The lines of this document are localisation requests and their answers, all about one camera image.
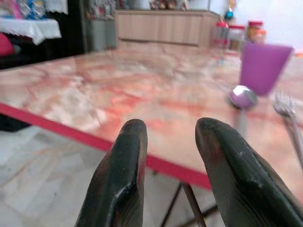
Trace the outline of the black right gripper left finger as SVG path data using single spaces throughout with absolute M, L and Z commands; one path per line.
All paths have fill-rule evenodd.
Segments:
M 143 227 L 147 146 L 144 121 L 127 121 L 93 174 L 75 227 Z

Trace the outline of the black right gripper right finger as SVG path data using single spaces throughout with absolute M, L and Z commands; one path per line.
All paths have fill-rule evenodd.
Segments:
M 303 227 L 303 205 L 236 129 L 200 118 L 195 140 L 225 227 Z

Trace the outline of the steel spoon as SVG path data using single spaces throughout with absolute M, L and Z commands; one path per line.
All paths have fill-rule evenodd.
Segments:
M 230 102 L 240 111 L 236 128 L 239 134 L 243 138 L 246 138 L 248 128 L 246 111 L 253 108 L 258 103 L 257 95 L 249 87 L 237 85 L 230 92 Z

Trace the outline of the steel fork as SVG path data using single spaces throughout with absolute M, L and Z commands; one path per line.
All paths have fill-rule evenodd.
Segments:
M 274 110 L 284 118 L 287 118 L 291 129 L 293 129 L 292 141 L 296 150 L 299 164 L 303 171 L 303 136 L 296 119 L 295 101 L 286 92 L 277 91 L 275 94 Z

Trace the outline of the marble table with red edge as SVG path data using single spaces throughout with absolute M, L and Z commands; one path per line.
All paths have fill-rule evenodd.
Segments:
M 209 208 L 195 124 L 238 128 L 229 93 L 240 68 L 235 54 L 129 45 L 0 70 L 0 114 L 30 123 L 0 132 L 0 227 L 72 227 L 94 170 L 134 118 L 148 133 L 143 227 L 160 227 L 181 180 Z

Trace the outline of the purple plastic cup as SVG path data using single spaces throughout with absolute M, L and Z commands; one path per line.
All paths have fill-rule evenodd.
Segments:
M 246 43 L 242 50 L 239 84 L 253 90 L 258 96 L 267 96 L 292 53 L 291 46 Z

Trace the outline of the grey bin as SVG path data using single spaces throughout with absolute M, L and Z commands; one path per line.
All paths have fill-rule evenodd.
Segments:
M 117 48 L 116 23 L 114 20 L 87 20 L 86 34 L 89 52 L 101 52 Z

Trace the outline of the clear jar with red lid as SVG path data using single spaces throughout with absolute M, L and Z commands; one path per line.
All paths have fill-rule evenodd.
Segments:
M 263 26 L 263 21 L 248 21 L 247 37 L 253 42 L 256 31 L 260 30 Z
M 228 43 L 229 25 L 226 22 L 217 22 L 214 31 L 214 44 L 217 47 L 225 47 Z
M 229 49 L 241 51 L 245 41 L 245 26 L 230 25 L 229 26 Z

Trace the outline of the black shelf unit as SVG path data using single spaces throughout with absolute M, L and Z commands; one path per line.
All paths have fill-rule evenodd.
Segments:
M 4 34 L 12 43 L 15 53 L 0 57 L 0 70 L 84 53 L 82 30 L 83 0 L 68 0 L 68 15 L 46 11 L 46 19 L 55 19 L 61 38 L 47 39 L 35 45 L 31 38 Z

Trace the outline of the light wooden cabinet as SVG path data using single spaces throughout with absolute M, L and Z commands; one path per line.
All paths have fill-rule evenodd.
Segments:
M 135 10 L 115 12 L 118 41 L 192 45 L 209 48 L 220 16 L 207 10 Z

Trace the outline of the teal hanging ornament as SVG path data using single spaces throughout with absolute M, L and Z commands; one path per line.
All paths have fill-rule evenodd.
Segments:
M 224 20 L 225 21 L 232 21 L 234 18 L 234 12 L 232 8 L 228 8 L 224 14 Z

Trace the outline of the pink cushion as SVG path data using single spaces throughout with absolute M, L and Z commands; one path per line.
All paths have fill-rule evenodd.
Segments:
M 0 57 L 14 53 L 15 50 L 10 40 L 4 34 L 0 33 Z

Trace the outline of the colourful packages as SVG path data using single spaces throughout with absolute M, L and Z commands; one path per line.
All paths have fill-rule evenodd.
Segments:
M 45 0 L 0 0 L 0 17 L 46 19 Z

